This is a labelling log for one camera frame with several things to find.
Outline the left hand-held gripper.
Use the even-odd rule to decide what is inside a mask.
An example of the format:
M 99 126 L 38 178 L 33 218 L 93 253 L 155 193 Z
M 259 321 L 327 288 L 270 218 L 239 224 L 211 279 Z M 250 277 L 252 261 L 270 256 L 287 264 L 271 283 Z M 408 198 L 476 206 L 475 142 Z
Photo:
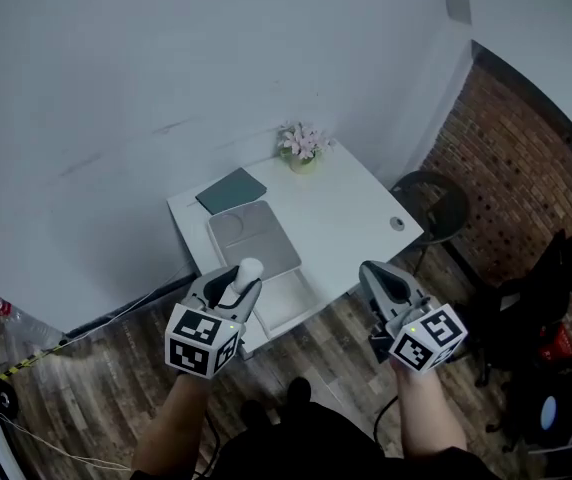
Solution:
M 168 366 L 212 379 L 235 356 L 262 289 L 255 279 L 237 292 L 238 270 L 221 267 L 198 277 L 174 306 L 165 330 Z

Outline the person's black shoe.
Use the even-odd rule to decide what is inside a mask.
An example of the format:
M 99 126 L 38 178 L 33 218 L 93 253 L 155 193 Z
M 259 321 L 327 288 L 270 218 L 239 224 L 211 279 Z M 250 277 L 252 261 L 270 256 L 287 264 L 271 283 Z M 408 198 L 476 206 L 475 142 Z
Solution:
M 311 401 L 312 388 L 310 382 L 304 377 L 292 380 L 287 388 L 286 408 L 296 410 L 303 408 Z
M 263 432 L 281 423 L 272 418 L 265 407 L 257 400 L 245 401 L 240 409 L 240 417 L 249 432 Z

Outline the black round chair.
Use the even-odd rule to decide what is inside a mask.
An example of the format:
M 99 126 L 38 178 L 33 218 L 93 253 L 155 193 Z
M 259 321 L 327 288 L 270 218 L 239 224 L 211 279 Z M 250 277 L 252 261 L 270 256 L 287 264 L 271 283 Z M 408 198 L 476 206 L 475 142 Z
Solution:
M 418 170 L 400 178 L 390 194 L 420 225 L 423 233 L 411 245 L 421 251 L 417 274 L 430 246 L 450 241 L 465 227 L 470 203 L 466 192 L 449 177 Z

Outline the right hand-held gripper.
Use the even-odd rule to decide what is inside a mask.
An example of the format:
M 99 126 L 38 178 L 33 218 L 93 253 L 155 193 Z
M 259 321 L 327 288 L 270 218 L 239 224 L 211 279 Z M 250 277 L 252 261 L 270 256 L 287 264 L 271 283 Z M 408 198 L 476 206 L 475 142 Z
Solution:
M 388 322 L 369 336 L 379 362 L 393 358 L 423 374 L 449 358 L 467 337 L 454 309 L 449 304 L 434 308 L 432 296 L 407 271 L 368 260 L 359 267 L 359 280 L 373 311 Z M 394 330 L 389 322 L 393 313 L 406 312 L 410 321 Z

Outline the dark green notebook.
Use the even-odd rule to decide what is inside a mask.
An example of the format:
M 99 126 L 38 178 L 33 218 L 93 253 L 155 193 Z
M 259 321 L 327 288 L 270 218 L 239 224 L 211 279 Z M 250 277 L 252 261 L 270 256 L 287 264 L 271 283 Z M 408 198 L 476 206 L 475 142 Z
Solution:
M 267 188 L 245 169 L 238 168 L 212 184 L 195 198 L 211 215 L 259 199 Z

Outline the person's left forearm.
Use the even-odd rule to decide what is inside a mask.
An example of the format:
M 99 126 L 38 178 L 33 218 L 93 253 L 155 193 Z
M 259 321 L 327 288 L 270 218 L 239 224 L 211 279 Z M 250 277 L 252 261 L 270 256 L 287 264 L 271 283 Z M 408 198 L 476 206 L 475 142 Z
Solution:
M 179 375 L 135 447 L 131 480 L 191 480 L 199 455 L 210 380 Z

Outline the pink flowers in pot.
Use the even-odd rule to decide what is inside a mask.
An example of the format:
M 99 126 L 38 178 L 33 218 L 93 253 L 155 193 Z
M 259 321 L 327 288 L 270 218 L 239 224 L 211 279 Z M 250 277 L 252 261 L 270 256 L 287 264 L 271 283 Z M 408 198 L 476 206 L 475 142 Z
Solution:
M 318 161 L 333 147 L 334 138 L 324 130 L 297 121 L 277 131 L 277 152 L 296 174 L 312 173 Z

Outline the pale blue round disc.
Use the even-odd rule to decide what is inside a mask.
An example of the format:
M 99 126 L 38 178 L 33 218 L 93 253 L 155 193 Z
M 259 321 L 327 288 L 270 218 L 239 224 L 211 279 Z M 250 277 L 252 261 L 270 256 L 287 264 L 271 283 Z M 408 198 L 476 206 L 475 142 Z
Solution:
M 552 428 L 557 418 L 557 399 L 550 395 L 545 398 L 541 405 L 540 411 L 540 428 L 542 431 L 548 431 Z

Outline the red crate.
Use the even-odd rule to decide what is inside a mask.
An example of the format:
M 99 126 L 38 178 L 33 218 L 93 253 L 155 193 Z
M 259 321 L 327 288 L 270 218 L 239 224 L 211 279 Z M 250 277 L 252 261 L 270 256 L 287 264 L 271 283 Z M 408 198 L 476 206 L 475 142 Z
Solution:
M 572 342 L 563 322 L 555 322 L 541 328 L 538 355 L 548 363 L 572 359 Z

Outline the grey tray box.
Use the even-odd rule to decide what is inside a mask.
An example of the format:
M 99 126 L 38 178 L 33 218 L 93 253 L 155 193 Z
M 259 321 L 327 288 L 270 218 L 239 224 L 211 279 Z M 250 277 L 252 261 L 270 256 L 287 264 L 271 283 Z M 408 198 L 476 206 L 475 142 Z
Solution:
M 264 200 L 211 216 L 207 231 L 223 266 L 234 266 L 245 258 L 255 258 L 263 265 L 262 281 L 301 267 L 299 254 Z

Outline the person's right forearm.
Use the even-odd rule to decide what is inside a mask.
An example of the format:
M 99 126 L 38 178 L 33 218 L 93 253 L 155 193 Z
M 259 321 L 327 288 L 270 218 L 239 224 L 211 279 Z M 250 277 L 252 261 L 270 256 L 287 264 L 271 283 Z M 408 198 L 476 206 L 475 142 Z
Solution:
M 401 440 L 406 459 L 423 459 L 450 448 L 467 450 L 464 430 L 449 407 L 434 370 L 417 373 L 396 359 Z

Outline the person's dark clothing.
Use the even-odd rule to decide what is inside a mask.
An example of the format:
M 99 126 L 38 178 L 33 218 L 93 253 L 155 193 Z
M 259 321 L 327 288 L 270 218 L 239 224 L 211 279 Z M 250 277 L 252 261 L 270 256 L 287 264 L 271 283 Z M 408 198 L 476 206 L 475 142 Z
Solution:
M 423 459 L 387 458 L 350 420 L 309 402 L 267 431 L 230 439 L 206 480 L 500 479 L 456 448 Z

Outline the black office chair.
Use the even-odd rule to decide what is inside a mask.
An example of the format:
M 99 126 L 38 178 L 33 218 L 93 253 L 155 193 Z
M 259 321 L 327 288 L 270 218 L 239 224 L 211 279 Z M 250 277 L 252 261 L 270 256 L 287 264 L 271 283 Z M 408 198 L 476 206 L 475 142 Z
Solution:
M 487 386 L 494 370 L 511 374 L 502 386 L 511 394 L 507 409 L 496 424 L 486 426 L 487 433 L 505 432 L 504 453 L 513 451 L 522 437 L 519 424 L 525 418 L 518 413 L 534 392 L 536 378 L 548 368 L 540 356 L 542 332 L 561 324 L 571 297 L 572 236 L 560 230 L 523 277 L 498 287 L 479 284 L 470 304 L 460 309 L 471 334 L 467 350 L 480 369 L 475 386 Z

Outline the white table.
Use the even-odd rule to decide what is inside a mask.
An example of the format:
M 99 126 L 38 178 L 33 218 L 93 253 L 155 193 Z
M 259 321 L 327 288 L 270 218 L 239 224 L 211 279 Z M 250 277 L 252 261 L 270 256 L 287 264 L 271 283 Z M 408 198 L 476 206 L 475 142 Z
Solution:
M 246 170 L 267 188 L 258 200 L 270 205 L 302 260 L 302 273 L 321 299 L 307 319 L 357 286 L 362 262 L 386 262 L 422 233 L 388 190 L 340 144 L 310 174 L 296 174 L 280 158 L 252 164 Z M 223 265 L 207 231 L 213 215 L 195 198 L 202 190 L 192 188 L 169 198 L 167 204 L 199 273 L 206 274 Z M 404 221 L 403 231 L 392 229 L 392 217 Z M 253 310 L 242 337 L 241 355 L 248 358 L 272 340 Z

